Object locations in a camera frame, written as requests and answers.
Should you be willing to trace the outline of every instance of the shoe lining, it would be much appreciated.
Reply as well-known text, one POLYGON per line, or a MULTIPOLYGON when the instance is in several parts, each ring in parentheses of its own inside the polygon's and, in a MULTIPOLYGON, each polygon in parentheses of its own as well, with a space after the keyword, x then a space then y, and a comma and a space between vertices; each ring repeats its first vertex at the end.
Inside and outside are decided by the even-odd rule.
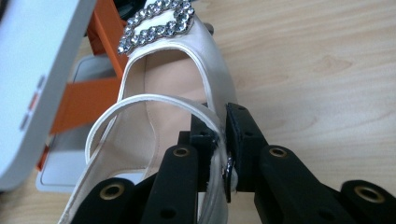
MULTIPOLYGON (((143 57, 132 65, 127 76, 123 98, 158 93, 206 102, 199 70, 181 50, 162 50, 143 57)), ((138 104, 118 115, 106 138, 112 143, 104 147, 123 151, 120 161, 128 162, 131 172, 148 168, 148 177, 158 171, 165 150, 177 144, 178 133, 188 131, 190 122, 191 114, 175 106, 161 102, 138 104)))

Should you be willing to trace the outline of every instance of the black plastic part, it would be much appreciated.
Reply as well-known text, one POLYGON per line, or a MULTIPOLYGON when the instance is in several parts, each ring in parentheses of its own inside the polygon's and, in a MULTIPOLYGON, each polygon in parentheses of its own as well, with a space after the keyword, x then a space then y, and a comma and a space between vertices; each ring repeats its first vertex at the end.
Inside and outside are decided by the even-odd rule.
POLYGON ((129 207, 130 212, 128 217, 128 223, 140 223, 156 176, 157 174, 151 175, 147 179, 134 186, 134 193, 130 203, 131 206, 129 207))
POLYGON ((215 135, 204 122, 191 116, 190 145, 198 152, 198 191, 206 191, 210 176, 210 161, 213 156, 215 135))
POLYGON ((238 173, 236 190, 254 192, 260 175, 260 151, 268 143, 253 117, 241 105, 227 104, 226 127, 227 148, 234 157, 234 169, 238 173))
POLYGON ((260 157, 262 181, 267 187, 257 188, 255 204, 262 222, 270 223, 356 223, 297 156, 285 147, 268 146, 260 157), (277 203, 271 206, 264 195, 272 194, 277 203))
POLYGON ((396 199, 370 182, 347 181, 341 188, 340 201, 359 223, 396 223, 396 199))
POLYGON ((114 0, 120 18, 125 21, 142 9, 145 4, 146 0, 114 0))
POLYGON ((190 132, 179 132, 177 144, 178 145, 188 145, 190 143, 190 132))
POLYGON ((133 191, 134 184, 126 179, 110 178, 100 182, 79 206, 72 224, 126 223, 133 191), (111 195, 117 196, 118 192, 120 195, 111 199, 111 195))
POLYGON ((196 223, 198 155, 177 145, 166 150, 140 223, 196 223))

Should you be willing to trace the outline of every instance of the screw hole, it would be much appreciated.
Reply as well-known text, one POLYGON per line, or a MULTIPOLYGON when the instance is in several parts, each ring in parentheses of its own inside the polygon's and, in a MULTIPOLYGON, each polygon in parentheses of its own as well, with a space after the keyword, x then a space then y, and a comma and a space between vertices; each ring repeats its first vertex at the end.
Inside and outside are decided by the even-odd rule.
POLYGON ((174 150, 174 155, 177 157, 186 157, 190 154, 190 151, 184 147, 177 148, 174 150))
POLYGON ((332 213, 332 211, 330 211, 329 209, 325 209, 325 208, 321 208, 318 210, 318 214, 323 218, 326 219, 328 221, 334 221, 335 220, 335 216, 332 213))
POLYGON ((102 188, 102 190, 99 193, 99 196, 103 200, 114 200, 118 197, 121 196, 121 194, 124 192, 125 187, 121 183, 114 183, 114 184, 109 184, 102 188))
POLYGON ((370 203, 383 203, 385 201, 381 193, 369 187, 357 186, 355 187, 355 193, 370 203))
POLYGON ((277 147, 271 148, 270 153, 275 157, 286 157, 288 155, 288 153, 285 150, 277 147))
POLYGON ((164 208, 161 210, 161 217, 165 219, 171 219, 176 216, 176 211, 173 208, 164 208))

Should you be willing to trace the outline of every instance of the metal grommet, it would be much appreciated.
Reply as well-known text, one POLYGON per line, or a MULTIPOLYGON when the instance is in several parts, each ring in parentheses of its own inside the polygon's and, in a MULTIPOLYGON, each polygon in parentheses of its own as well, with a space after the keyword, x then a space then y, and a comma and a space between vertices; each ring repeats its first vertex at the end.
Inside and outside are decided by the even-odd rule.
POLYGON ((359 197, 370 203, 383 203, 385 201, 384 196, 375 189, 360 185, 356 186, 354 190, 359 197))
POLYGON ((113 200, 118 197, 125 191, 125 187, 122 183, 117 182, 113 184, 109 184, 102 188, 99 195, 103 200, 113 200))
POLYGON ((174 155, 177 157, 186 157, 188 155, 190 155, 190 151, 184 147, 179 147, 174 149, 174 155))
POLYGON ((270 149, 270 153, 271 155, 275 156, 275 157, 286 157, 288 155, 288 153, 283 150, 282 148, 278 148, 278 147, 273 147, 270 149))

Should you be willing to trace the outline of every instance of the shoe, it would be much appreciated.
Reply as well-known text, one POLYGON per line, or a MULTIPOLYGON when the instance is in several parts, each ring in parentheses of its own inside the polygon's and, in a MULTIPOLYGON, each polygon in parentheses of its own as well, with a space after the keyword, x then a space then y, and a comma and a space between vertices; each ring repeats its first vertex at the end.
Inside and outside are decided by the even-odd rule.
MULTIPOLYGON (((175 109, 175 105, 203 120, 219 137, 199 222, 226 223, 221 168, 227 163, 227 155, 222 124, 226 104, 236 103, 236 97, 210 33, 193 14, 190 2, 160 0, 148 3, 138 16, 128 20, 119 53, 127 53, 129 61, 118 102, 92 127, 86 145, 88 167, 61 223, 71 220, 89 190, 100 181, 121 173, 149 176, 157 171, 164 151, 177 142, 180 130, 190 126, 190 114, 175 109), (160 9, 158 16, 150 16, 162 5, 170 9, 160 9)), ((234 187, 236 179, 233 173, 234 187)))

